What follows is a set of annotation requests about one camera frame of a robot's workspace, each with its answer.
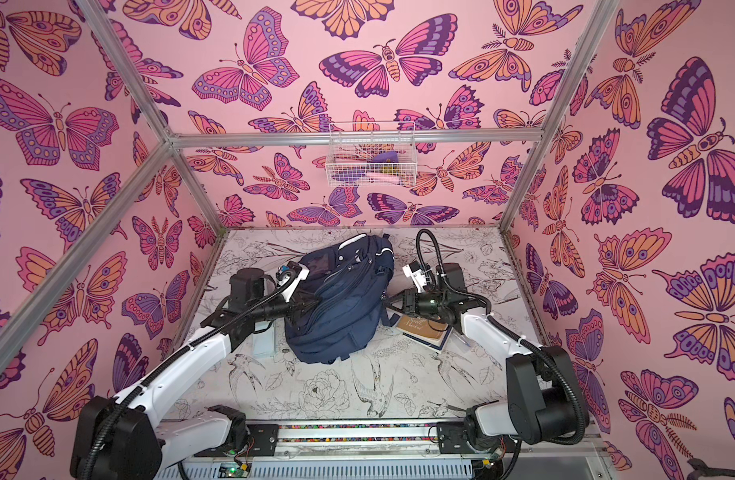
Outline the black and tan book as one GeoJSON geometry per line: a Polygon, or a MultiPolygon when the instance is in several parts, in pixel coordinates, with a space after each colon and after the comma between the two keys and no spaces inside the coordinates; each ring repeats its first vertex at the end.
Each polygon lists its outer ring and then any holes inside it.
{"type": "Polygon", "coordinates": [[[443,332],[449,330],[449,326],[444,323],[429,321],[423,318],[413,318],[406,315],[401,316],[395,327],[405,333],[417,336],[425,336],[430,338],[439,338],[443,332]]]}

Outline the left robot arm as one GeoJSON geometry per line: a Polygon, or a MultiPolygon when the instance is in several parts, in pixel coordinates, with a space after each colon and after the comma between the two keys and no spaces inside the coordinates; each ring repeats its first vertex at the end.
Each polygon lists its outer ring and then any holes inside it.
{"type": "Polygon", "coordinates": [[[75,479],[152,479],[161,471],[209,449],[239,453],[248,446],[244,413],[215,405],[191,420],[168,421],[174,404],[210,368],[274,320],[315,305],[295,291],[309,274],[289,262],[274,276],[241,269],[229,296],[201,322],[193,338],[137,382],[111,397],[96,396],[79,415],[69,472],[75,479]]]}

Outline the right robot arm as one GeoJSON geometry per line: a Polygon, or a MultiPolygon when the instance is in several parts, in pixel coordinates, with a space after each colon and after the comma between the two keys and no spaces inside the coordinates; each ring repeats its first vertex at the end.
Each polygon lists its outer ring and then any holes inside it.
{"type": "Polygon", "coordinates": [[[477,342],[505,372],[505,399],[467,409],[465,435],[472,448],[503,437],[517,443],[575,445],[589,426],[587,402],[569,354],[561,347],[530,342],[495,318],[493,302],[465,290],[461,274],[443,262],[431,230],[415,237],[417,260],[405,266],[413,287],[387,301],[399,300],[397,312],[449,326],[477,342]]]}

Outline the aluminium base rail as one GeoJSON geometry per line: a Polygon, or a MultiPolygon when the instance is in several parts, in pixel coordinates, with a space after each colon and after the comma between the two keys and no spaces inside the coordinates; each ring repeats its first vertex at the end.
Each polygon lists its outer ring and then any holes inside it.
{"type": "Polygon", "coordinates": [[[251,421],[239,453],[194,454],[152,479],[219,479],[221,463],[245,463],[247,479],[613,479],[599,434],[573,446],[475,449],[459,419],[251,421]]]}

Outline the navy blue book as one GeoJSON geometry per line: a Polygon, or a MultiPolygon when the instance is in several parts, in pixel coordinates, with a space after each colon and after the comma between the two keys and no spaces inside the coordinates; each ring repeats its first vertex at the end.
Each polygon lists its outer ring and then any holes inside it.
{"type": "Polygon", "coordinates": [[[418,344],[421,344],[422,346],[425,346],[431,350],[435,351],[441,351],[445,349],[445,344],[447,344],[447,341],[449,341],[449,337],[451,337],[451,330],[447,330],[439,336],[439,338],[430,338],[425,336],[417,336],[410,333],[403,333],[403,336],[409,338],[410,340],[413,340],[414,342],[417,342],[418,344]]]}

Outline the green circuit board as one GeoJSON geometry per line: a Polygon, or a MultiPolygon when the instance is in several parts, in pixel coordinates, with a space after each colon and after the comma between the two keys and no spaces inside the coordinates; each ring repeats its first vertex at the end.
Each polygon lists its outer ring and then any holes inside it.
{"type": "Polygon", "coordinates": [[[219,479],[247,479],[250,467],[245,463],[221,463],[218,468],[219,479]]]}

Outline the clear plastic pencil case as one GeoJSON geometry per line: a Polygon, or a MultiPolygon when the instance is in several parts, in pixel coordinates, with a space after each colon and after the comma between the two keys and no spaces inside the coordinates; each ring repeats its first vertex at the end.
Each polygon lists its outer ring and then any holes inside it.
{"type": "Polygon", "coordinates": [[[457,334],[453,333],[453,338],[449,340],[449,346],[451,346],[452,350],[455,350],[457,354],[462,356],[471,356],[475,354],[475,348],[473,347],[473,344],[467,340],[467,338],[457,334]]]}

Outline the navy blue backpack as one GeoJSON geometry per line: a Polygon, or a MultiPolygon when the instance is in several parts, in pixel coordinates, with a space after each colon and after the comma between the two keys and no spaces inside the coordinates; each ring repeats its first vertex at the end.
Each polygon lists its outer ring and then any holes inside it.
{"type": "Polygon", "coordinates": [[[303,255],[300,264],[308,276],[296,291],[317,304],[285,322],[287,346],[306,364],[331,364],[363,350],[387,320],[383,299],[395,272],[389,236],[358,234],[303,255]]]}

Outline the grey scientific calculator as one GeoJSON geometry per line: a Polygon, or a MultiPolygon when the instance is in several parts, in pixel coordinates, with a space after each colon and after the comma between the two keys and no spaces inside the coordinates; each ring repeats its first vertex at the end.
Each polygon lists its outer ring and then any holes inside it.
{"type": "Polygon", "coordinates": [[[252,356],[256,359],[273,358],[276,352],[275,334],[268,330],[253,335],[252,356]]]}

